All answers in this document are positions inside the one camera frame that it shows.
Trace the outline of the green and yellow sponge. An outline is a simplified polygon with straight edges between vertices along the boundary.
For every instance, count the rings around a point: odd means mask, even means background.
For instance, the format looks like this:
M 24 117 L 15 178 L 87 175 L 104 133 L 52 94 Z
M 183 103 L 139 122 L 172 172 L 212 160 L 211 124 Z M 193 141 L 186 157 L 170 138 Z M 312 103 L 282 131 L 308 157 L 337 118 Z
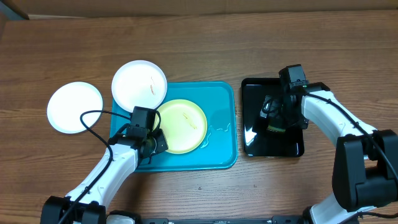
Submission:
M 284 133 L 286 127 L 283 123 L 269 123 L 267 129 L 273 132 Z

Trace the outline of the yellow-green plate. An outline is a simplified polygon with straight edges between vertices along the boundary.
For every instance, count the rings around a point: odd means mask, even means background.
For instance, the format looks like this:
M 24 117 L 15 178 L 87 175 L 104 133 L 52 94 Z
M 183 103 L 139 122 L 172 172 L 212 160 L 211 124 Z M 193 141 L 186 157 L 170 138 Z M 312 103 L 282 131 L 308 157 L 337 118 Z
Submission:
M 194 102 L 177 99 L 162 104 L 157 111 L 160 124 L 167 141 L 167 152 L 185 154 L 196 149 L 204 140 L 208 129 L 207 118 L 203 110 Z

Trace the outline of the white plate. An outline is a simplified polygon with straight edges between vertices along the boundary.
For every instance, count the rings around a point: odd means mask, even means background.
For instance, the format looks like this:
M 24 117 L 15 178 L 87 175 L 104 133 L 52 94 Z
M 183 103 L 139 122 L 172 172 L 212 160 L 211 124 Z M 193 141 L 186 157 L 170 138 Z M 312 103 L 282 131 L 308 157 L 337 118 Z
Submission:
M 167 79 L 156 64 L 134 60 L 117 70 L 111 91 L 118 106 L 128 112 L 135 106 L 155 109 L 166 96 Z
M 50 98 L 47 105 L 47 118 L 54 129 L 65 134 L 76 134 L 94 125 L 103 109 L 101 93 L 86 82 L 72 82 L 60 87 Z

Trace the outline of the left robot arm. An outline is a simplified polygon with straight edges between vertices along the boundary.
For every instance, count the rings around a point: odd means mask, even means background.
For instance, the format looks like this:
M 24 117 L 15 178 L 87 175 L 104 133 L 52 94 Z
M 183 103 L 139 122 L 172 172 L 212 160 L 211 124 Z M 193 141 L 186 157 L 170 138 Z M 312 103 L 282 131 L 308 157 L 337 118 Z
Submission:
M 144 159 L 168 149 L 162 129 L 122 126 L 106 142 L 106 152 L 86 179 L 65 197 L 44 203 L 41 223 L 106 223 L 106 209 L 122 183 Z

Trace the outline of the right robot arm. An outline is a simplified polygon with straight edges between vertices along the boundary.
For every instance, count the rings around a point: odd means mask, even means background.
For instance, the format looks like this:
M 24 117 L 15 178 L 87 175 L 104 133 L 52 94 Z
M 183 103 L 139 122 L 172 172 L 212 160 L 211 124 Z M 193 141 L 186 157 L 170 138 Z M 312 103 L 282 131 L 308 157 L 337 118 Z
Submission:
M 260 116 L 267 129 L 305 129 L 312 121 L 335 146 L 330 196 L 304 211 L 301 223 L 357 223 L 397 201 L 397 134 L 349 112 L 323 83 L 289 84 L 267 95 Z

